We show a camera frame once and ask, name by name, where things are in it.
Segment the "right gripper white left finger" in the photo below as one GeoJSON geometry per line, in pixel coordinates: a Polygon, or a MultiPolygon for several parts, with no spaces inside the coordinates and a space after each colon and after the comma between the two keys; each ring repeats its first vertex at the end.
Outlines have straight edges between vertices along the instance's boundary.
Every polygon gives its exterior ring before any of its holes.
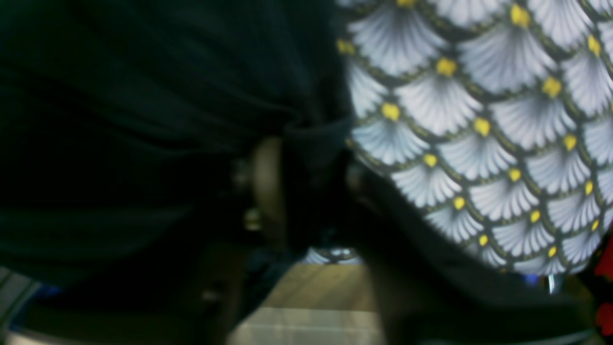
{"type": "Polygon", "coordinates": [[[223,345],[241,306],[251,254],[284,249],[284,147],[261,140],[233,161],[231,188],[124,261],[31,300],[6,345],[223,345]]]}

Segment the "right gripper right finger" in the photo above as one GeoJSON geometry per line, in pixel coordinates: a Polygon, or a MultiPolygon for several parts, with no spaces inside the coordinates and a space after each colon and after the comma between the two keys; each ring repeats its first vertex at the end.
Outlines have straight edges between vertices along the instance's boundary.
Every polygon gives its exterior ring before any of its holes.
{"type": "Polygon", "coordinates": [[[585,303],[463,253],[364,164],[350,160],[344,183],[388,345],[582,345],[595,335],[585,303]]]}

